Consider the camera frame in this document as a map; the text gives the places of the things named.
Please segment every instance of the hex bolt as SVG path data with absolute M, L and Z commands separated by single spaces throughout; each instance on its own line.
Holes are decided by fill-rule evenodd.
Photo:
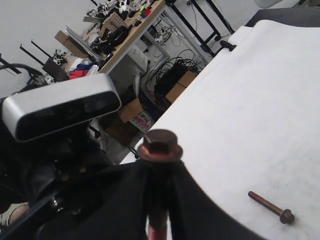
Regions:
M 166 167 L 160 165 L 170 164 L 181 160 L 183 150 L 178 145 L 177 136 L 169 130 L 155 129 L 147 132 L 137 150 L 142 161 L 154 164 L 152 174 L 151 196 L 148 209 L 149 231 L 148 240 L 167 239 L 168 206 L 167 199 L 167 176 Z
M 280 217 L 280 222 L 282 224 L 292 224 L 294 222 L 295 216 L 292 214 L 290 209 L 282 210 L 253 191 L 249 191 L 248 196 L 265 208 L 269 209 L 271 212 L 277 214 Z
M 172 131 L 155 129 L 145 134 L 137 152 L 141 159 L 150 162 L 171 163 L 180 160 L 183 150 Z

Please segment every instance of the black frame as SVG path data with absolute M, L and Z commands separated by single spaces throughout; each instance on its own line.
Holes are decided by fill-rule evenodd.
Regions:
M 205 0 L 211 9 L 214 11 L 214 13 L 218 16 L 218 18 L 221 20 L 221 22 L 225 25 L 225 27 L 228 29 L 228 31 L 233 34 L 235 31 L 230 26 L 230 24 L 226 21 L 222 13 L 219 11 L 219 9 L 216 7 L 216 5 L 211 0 Z M 214 40 L 219 41 L 221 39 L 221 34 L 217 30 L 217 28 L 214 26 L 214 24 L 210 21 L 208 16 L 204 13 L 204 11 L 201 9 L 201 7 L 197 4 L 196 0 L 190 0 L 191 4 L 197 9 L 197 11 L 201 14 L 201 16 L 204 18 L 204 20 L 209 24 L 209 26 L 212 28 L 213 32 L 207 37 L 207 39 L 202 39 L 202 37 L 197 33 L 197 31 L 191 26 L 191 24 L 188 22 L 188 20 L 183 16 L 183 14 L 178 10 L 178 8 L 175 6 L 175 0 L 165 0 L 166 4 L 175 12 L 175 14 L 178 15 L 178 17 L 182 20 L 182 22 L 186 25 L 186 27 L 192 32 L 192 34 L 196 37 L 196 39 L 201 43 L 202 49 L 209 53 L 212 57 L 215 57 L 216 54 L 210 49 L 208 46 L 208 42 L 215 36 Z

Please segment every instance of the electronic device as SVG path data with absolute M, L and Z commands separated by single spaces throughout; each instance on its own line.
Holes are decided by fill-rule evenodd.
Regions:
M 120 107 L 111 79 L 101 73 L 11 95 L 3 102 L 2 120 L 17 141 L 25 142 Z
M 42 69 L 57 82 L 62 82 L 69 79 L 67 72 L 63 70 L 57 63 L 55 63 L 52 58 L 48 58 Z

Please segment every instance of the metal rod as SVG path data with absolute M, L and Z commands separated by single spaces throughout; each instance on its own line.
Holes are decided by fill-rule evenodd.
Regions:
M 210 36 L 208 36 L 208 38 L 204 40 L 204 42 L 207 44 L 215 35 L 216 35 L 215 32 L 211 33 Z
M 216 7 L 216 5 L 211 1 L 211 0 L 205 0 L 209 6 L 212 8 L 212 10 L 215 12 L 215 14 L 218 16 L 218 18 L 221 20 L 221 22 L 225 25 L 226 29 L 228 29 L 228 31 L 231 34 L 234 34 L 235 31 L 233 30 L 233 28 L 230 26 L 230 24 L 226 21 L 225 17 L 222 15 L 222 13 L 219 11 L 219 9 Z
M 277 207 L 276 205 L 272 204 L 268 200 L 264 199 L 262 196 L 259 196 L 253 191 L 248 192 L 248 196 L 255 200 L 257 203 L 261 204 L 274 214 L 280 217 L 280 222 L 282 224 L 292 224 L 295 220 L 295 215 L 292 214 L 290 209 L 282 210 L 281 208 Z
M 44 66 L 45 64 L 40 61 L 38 58 L 36 58 L 36 56 L 34 56 L 33 54 L 31 54 L 29 51 L 27 51 L 24 47 L 22 47 L 22 44 L 20 45 L 20 49 L 22 51 L 24 51 L 26 54 L 28 54 L 31 58 L 33 58 L 34 60 L 36 60 L 39 64 L 41 64 L 42 66 Z
M 36 48 L 38 48 L 41 52 L 43 52 L 45 55 L 47 55 L 49 58 L 52 58 L 52 56 L 49 55 L 49 53 L 47 53 L 45 50 L 43 50 L 40 46 L 38 46 L 38 44 L 36 44 L 33 39 L 31 39 L 31 43 L 33 45 L 35 45 Z
M 209 26 L 212 28 L 213 33 L 217 34 L 218 36 L 220 36 L 220 33 L 218 31 L 218 29 L 214 26 L 214 24 L 210 21 L 210 19 L 208 18 L 208 16 L 204 13 L 204 11 L 202 11 L 201 7 L 198 5 L 198 3 L 196 2 L 196 0 L 190 0 L 191 3 L 193 4 L 193 6 L 195 6 L 195 8 L 198 10 L 198 12 L 201 14 L 201 16 L 204 18 L 204 20 L 209 24 Z
M 177 7 L 173 3 L 169 3 L 171 9 L 178 15 L 178 17 L 182 20 L 182 22 L 186 25 L 186 27 L 192 32 L 192 34 L 198 39 L 198 41 L 205 48 L 206 52 L 208 52 L 212 57 L 215 57 L 215 53 L 208 47 L 206 42 L 201 38 L 201 36 L 197 33 L 197 31 L 191 26 L 191 24 L 187 21 L 187 19 L 183 16 L 183 14 L 177 9 Z
M 21 71 L 19 71 L 16 67 L 14 67 L 12 64 L 8 63 L 6 60 L 2 58 L 2 53 L 0 53 L 0 62 L 12 71 L 14 71 L 16 74 L 21 73 Z

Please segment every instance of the white surface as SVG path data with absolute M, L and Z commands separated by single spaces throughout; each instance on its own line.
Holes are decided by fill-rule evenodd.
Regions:
M 153 127 L 174 131 L 198 184 L 266 239 L 319 239 L 319 37 L 320 28 L 259 22 Z M 250 190 L 291 209 L 294 224 L 281 224 Z

